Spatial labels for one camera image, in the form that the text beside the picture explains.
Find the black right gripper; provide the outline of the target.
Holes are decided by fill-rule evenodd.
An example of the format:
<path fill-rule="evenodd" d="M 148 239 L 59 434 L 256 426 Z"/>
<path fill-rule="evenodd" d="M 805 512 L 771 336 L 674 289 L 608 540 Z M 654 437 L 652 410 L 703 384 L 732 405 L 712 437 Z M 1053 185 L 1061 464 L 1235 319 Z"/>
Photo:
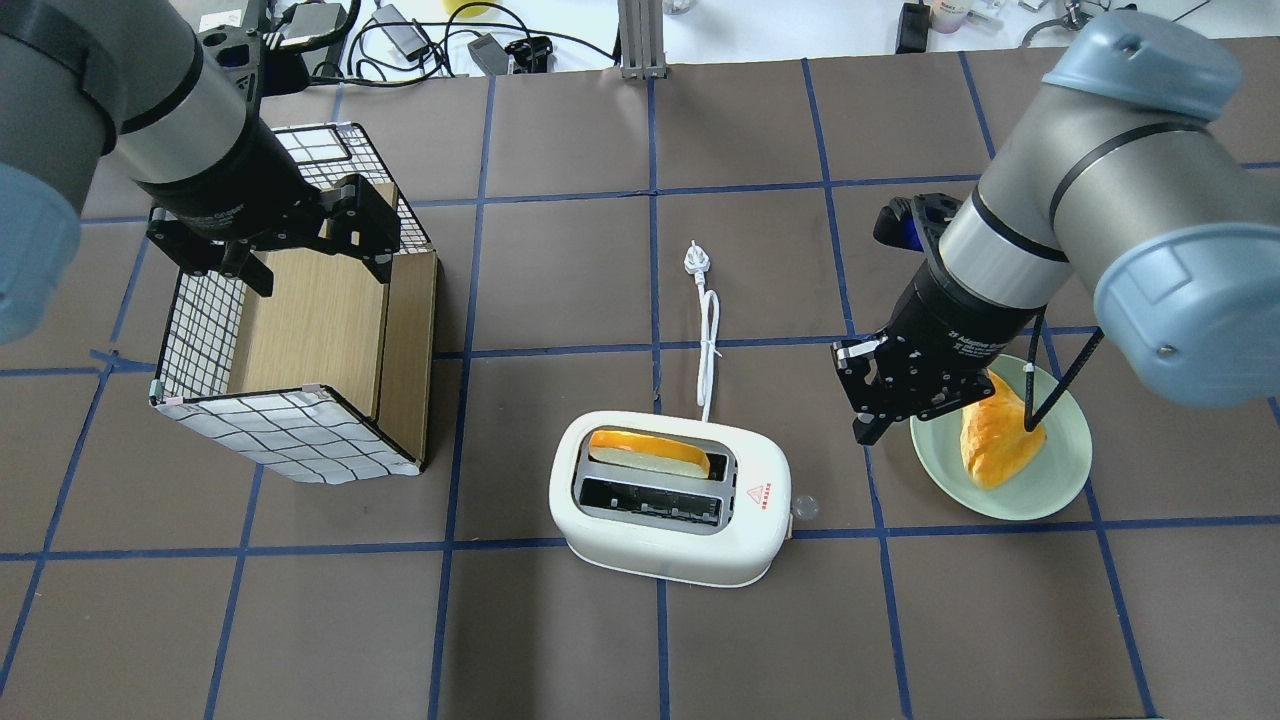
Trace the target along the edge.
<path fill-rule="evenodd" d="M 1029 322 L 1030 310 L 991 304 L 919 266 L 873 340 L 832 343 L 855 441 L 873 446 L 893 421 L 928 421 L 986 398 L 986 368 Z"/>

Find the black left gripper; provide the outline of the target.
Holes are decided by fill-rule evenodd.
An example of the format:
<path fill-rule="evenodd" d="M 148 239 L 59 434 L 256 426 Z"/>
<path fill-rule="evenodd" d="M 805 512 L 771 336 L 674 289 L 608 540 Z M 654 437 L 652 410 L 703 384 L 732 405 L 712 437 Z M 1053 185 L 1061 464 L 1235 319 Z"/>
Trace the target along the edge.
<path fill-rule="evenodd" d="M 252 247 L 311 249 L 358 259 L 388 284 L 401 250 L 401 217 L 384 188 L 348 174 L 321 193 L 271 129 L 246 128 L 230 151 L 205 170 L 146 184 L 154 204 L 175 218 L 174 225 L 151 224 L 147 236 L 180 270 L 221 265 L 223 277 L 241 281 L 264 299 L 273 296 L 274 274 Z"/>

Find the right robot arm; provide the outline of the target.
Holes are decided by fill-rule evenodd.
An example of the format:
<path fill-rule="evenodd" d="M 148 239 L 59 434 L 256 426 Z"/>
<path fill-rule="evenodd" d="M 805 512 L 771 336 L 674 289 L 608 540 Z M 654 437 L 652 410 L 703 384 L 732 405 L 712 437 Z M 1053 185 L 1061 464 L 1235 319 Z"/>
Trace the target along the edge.
<path fill-rule="evenodd" d="M 1091 20 L 957 200 L 897 197 L 876 241 L 923 260 L 887 323 L 832 347 L 860 445 L 988 398 L 989 366 L 1041 331 L 1073 275 L 1097 340 L 1193 407 L 1279 387 L 1277 186 L 1211 135 L 1242 82 L 1215 41 L 1125 9 Z"/>

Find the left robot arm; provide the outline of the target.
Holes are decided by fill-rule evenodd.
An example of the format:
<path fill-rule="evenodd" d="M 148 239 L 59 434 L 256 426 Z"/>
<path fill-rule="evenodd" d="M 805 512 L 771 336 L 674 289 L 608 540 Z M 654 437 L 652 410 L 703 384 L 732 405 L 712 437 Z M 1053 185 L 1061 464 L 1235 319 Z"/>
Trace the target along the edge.
<path fill-rule="evenodd" d="M 1 6 L 1 337 L 45 318 L 81 243 L 104 156 L 152 199 L 151 242 L 188 275 L 273 293 L 261 252 L 358 259 L 390 281 L 396 209 L 351 174 L 311 186 L 261 120 L 264 97 L 310 85 L 302 56 L 347 36 L 360 9 L 288 38 L 253 8 L 196 29 L 168 1 L 5 1 Z"/>

